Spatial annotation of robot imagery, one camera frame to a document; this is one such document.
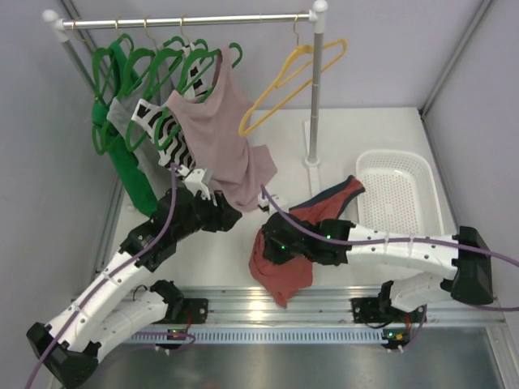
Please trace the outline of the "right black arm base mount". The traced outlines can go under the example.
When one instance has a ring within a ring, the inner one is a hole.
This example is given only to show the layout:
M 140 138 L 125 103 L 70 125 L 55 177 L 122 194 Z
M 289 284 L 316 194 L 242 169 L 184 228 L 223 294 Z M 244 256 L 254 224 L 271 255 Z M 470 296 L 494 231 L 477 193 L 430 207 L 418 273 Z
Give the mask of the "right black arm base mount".
M 350 304 L 355 323 L 382 325 L 402 321 L 402 313 L 399 310 L 381 305 L 377 297 L 352 298 Z

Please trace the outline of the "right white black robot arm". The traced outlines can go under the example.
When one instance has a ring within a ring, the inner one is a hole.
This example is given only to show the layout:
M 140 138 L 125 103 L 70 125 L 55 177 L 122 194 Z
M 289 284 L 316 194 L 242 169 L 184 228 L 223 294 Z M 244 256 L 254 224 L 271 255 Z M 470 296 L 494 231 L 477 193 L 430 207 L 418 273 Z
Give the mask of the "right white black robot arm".
M 348 220 L 312 224 L 281 212 L 272 215 L 260 233 L 263 256 L 276 265 L 302 256 L 324 266 L 381 264 L 417 271 L 382 284 L 378 310 L 388 321 L 449 299 L 470 306 L 487 306 L 494 300 L 488 246 L 472 227 L 461 226 L 454 235 L 405 236 Z

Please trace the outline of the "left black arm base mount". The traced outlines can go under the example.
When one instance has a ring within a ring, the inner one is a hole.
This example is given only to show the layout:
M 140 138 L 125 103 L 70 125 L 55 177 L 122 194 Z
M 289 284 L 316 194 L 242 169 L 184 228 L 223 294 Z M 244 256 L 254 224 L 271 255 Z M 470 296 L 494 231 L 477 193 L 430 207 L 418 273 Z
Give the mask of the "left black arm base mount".
M 153 324 L 204 324 L 207 317 L 208 299 L 184 298 L 168 306 L 165 316 Z

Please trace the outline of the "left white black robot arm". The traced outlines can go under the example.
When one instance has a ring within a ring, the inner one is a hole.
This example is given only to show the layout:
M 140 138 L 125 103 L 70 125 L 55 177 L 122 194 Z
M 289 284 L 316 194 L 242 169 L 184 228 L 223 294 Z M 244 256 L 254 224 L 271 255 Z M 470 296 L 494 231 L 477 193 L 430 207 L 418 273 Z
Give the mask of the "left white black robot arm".
M 227 232 L 241 217 L 221 192 L 204 199 L 185 187 L 167 190 L 80 296 L 60 315 L 28 329 L 39 362 L 63 387 L 77 388 L 124 340 L 149 324 L 179 319 L 184 295 L 172 281 L 158 280 L 131 304 L 118 305 L 175 254 L 181 240 L 199 231 Z

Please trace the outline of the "red tank top blue trim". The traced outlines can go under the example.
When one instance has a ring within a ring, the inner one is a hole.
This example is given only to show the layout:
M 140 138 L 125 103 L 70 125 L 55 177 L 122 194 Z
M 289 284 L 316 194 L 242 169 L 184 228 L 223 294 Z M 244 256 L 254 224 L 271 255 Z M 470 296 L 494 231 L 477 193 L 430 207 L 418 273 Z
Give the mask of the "red tank top blue trim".
M 351 201 L 364 191 L 362 183 L 350 175 L 345 181 L 291 207 L 289 213 L 312 224 L 337 219 Z M 313 263 L 303 256 L 297 256 L 287 263 L 277 265 L 264 257 L 264 248 L 264 237 L 259 231 L 251 250 L 250 273 L 280 307 L 286 308 L 288 300 L 300 289 L 312 286 Z

